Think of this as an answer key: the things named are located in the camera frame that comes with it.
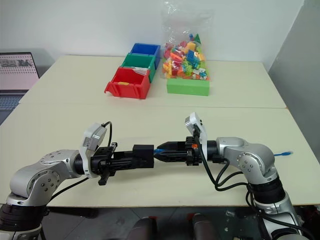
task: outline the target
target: plastic bag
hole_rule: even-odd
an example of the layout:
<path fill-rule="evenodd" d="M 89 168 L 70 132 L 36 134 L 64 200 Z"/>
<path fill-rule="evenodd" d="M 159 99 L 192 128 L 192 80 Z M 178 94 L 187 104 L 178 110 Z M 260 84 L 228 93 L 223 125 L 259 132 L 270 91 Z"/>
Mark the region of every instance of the plastic bag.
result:
<path fill-rule="evenodd" d="M 209 42 L 213 15 L 202 6 L 198 1 L 163 2 L 162 72 L 167 79 L 209 80 L 203 43 Z"/>

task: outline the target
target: blue bin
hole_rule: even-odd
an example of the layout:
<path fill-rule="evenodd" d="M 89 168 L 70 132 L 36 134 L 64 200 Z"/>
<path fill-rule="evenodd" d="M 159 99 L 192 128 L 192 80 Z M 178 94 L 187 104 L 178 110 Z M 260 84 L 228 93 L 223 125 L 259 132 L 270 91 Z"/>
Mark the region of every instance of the blue bin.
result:
<path fill-rule="evenodd" d="M 131 54 L 143 54 L 155 56 L 154 67 L 157 69 L 160 62 L 160 45 L 135 43 L 130 52 Z"/>

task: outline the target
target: white table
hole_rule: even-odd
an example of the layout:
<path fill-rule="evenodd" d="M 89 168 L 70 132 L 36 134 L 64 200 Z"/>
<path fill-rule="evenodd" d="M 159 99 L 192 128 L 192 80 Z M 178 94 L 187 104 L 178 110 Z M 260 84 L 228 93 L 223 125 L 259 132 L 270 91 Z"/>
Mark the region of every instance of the white table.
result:
<path fill-rule="evenodd" d="M 63 56 L 40 78 L 20 103 L 188 106 L 232 108 L 285 108 L 260 62 L 207 61 L 210 95 L 168 94 L 161 65 L 147 99 L 113 97 L 104 93 L 123 57 Z"/>
<path fill-rule="evenodd" d="M 235 136 L 265 144 L 274 153 L 292 150 L 293 155 L 277 157 L 275 162 L 285 190 L 295 205 L 320 203 L 320 166 L 287 109 L 121 104 L 20 104 L 0 126 L 0 203 L 6 201 L 15 171 L 52 151 L 77 149 L 84 130 L 93 122 L 112 121 L 112 141 L 118 142 L 118 151 L 127 151 L 133 144 L 156 147 L 166 141 L 184 141 L 189 136 L 184 120 L 193 111 L 203 119 L 211 140 Z M 217 176 L 222 166 L 209 165 Z M 226 173 L 234 171 L 230 167 Z M 76 181 L 66 180 L 59 189 Z M 244 181 L 242 175 L 229 183 L 239 181 Z M 153 169 L 119 171 L 106 186 L 98 186 L 97 178 L 90 179 L 55 198 L 50 206 L 244 206 L 245 194 L 242 186 L 215 191 L 203 166 L 155 159 Z"/>

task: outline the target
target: laptop keyboard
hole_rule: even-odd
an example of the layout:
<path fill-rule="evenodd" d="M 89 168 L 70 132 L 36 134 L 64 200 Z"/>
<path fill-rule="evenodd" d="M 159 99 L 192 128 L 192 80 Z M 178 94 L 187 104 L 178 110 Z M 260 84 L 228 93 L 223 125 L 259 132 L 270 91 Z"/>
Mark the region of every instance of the laptop keyboard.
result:
<path fill-rule="evenodd" d="M 0 111 L 15 109 L 21 98 L 22 96 L 0 96 Z"/>

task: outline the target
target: laptop screen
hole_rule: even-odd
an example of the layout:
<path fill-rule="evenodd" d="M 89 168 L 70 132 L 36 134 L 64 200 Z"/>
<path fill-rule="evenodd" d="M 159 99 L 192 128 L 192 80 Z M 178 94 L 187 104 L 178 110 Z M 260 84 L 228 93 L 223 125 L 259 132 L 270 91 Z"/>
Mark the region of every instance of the laptop screen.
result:
<path fill-rule="evenodd" d="M 31 52 L 0 53 L 0 91 L 29 90 L 39 76 Z"/>

